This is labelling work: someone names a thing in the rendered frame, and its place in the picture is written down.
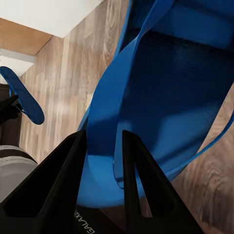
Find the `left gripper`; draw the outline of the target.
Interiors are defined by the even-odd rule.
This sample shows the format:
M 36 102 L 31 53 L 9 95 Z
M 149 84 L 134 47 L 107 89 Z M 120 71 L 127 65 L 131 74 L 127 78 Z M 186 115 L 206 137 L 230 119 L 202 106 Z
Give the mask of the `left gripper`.
M 4 124 L 9 119 L 16 119 L 19 117 L 18 113 L 21 112 L 23 108 L 20 103 L 13 105 L 14 101 L 18 98 L 18 95 L 14 95 L 8 99 L 0 101 L 0 125 Z

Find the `sandal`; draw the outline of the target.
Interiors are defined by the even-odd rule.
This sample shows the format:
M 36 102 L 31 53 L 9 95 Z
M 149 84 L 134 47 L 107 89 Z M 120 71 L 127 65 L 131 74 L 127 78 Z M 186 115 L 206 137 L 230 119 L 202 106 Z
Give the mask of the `sandal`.
M 43 110 L 22 84 L 20 78 L 17 77 L 13 70 L 6 66 L 0 67 L 0 74 L 10 86 L 10 96 L 12 90 L 14 91 L 15 95 L 18 95 L 18 101 L 23 108 L 22 113 L 26 114 L 28 118 L 36 125 L 42 125 L 44 123 Z
M 122 131 L 137 134 L 168 180 L 197 153 L 234 82 L 234 0 L 130 0 L 110 65 L 77 130 L 87 151 L 77 204 L 124 205 Z M 134 163 L 138 197 L 145 192 Z

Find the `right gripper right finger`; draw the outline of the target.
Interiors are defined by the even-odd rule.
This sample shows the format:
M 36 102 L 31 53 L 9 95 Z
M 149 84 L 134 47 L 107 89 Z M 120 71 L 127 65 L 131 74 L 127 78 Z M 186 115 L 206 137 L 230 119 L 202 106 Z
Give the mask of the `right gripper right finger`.
M 141 138 L 122 131 L 125 234 L 205 234 Z M 151 209 L 144 217 L 134 163 Z

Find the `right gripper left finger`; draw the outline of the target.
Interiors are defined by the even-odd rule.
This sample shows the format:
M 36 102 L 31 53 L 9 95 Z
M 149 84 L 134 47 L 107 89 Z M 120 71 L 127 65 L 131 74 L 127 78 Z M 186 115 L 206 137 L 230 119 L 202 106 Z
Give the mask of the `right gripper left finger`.
M 0 234 L 70 234 L 86 151 L 86 130 L 69 135 L 0 203 Z

